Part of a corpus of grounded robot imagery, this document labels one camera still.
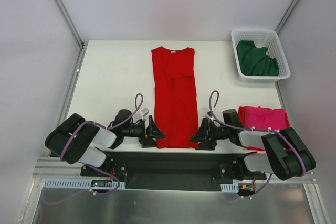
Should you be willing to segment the white plastic basket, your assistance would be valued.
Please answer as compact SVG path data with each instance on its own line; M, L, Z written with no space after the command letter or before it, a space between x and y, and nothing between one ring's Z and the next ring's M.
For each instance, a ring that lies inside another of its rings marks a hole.
M241 82L274 83L291 75L278 34L266 29L234 29L234 57Z

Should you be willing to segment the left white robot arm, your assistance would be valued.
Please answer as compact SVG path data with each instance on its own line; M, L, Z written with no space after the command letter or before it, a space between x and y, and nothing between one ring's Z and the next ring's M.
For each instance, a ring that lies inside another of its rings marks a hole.
M74 113L53 130L45 140L45 146L68 164L76 162L90 164L99 176L111 171L111 163L106 154L94 148L97 144L109 149L119 147L125 137L135 137L143 148L156 147L156 139L166 139L166 135L155 124L153 116L133 122L130 110L119 110L108 129L86 121Z

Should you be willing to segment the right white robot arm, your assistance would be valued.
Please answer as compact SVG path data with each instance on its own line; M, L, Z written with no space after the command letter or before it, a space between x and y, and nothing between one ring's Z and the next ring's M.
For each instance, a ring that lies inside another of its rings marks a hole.
M236 110L225 110L222 115L224 120L220 122L209 111L190 141L198 143L199 150L214 150L218 140L229 140L250 149L250 153L240 156L238 163L227 170L232 178L248 179L255 172L267 172L285 181L315 169L315 158L294 128L248 129L243 127Z

